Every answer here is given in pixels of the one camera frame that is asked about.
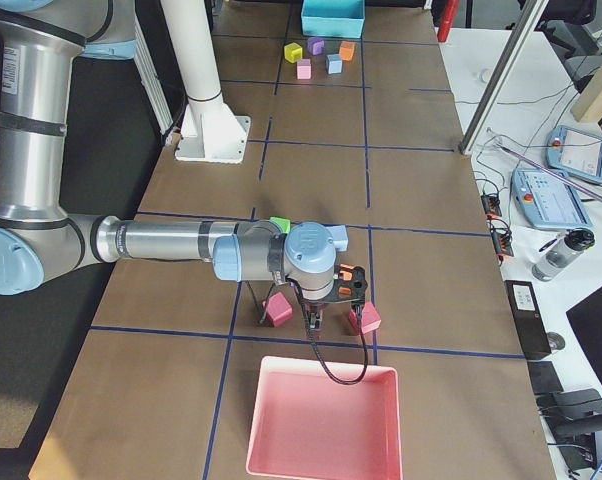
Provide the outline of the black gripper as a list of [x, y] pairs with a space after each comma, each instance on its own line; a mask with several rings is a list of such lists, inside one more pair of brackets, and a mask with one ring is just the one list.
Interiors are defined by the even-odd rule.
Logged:
[[301, 306], [303, 316], [307, 317], [308, 329], [310, 331], [321, 330], [324, 324], [323, 314], [328, 303], [303, 299]]

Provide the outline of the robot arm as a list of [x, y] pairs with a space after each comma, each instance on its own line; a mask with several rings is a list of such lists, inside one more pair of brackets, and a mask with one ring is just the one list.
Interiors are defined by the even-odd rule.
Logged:
[[341, 227], [256, 222], [142, 223], [70, 215], [60, 183], [72, 64], [136, 52], [131, 1], [0, 1], [0, 295], [96, 263], [201, 260], [227, 281], [289, 283], [305, 320], [339, 301]]

